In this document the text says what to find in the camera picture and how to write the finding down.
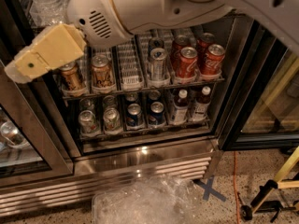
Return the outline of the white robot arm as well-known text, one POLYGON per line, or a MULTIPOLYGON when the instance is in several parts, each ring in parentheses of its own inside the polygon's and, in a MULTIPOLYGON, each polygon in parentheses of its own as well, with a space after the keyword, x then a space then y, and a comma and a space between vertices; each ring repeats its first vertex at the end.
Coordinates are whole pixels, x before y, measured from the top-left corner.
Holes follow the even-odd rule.
POLYGON ((150 29, 214 21, 233 8, 299 54, 299 0, 70 0, 67 22, 45 28, 4 71, 24 84, 80 58, 87 45, 114 47, 150 29))

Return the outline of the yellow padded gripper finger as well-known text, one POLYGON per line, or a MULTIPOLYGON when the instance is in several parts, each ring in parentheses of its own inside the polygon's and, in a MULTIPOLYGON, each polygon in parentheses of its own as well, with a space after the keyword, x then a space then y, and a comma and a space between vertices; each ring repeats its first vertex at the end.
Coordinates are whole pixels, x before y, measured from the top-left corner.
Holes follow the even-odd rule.
POLYGON ((52 25, 23 48, 4 70, 14 82, 28 83, 80 58, 85 47, 84 34, 74 25, 52 25))

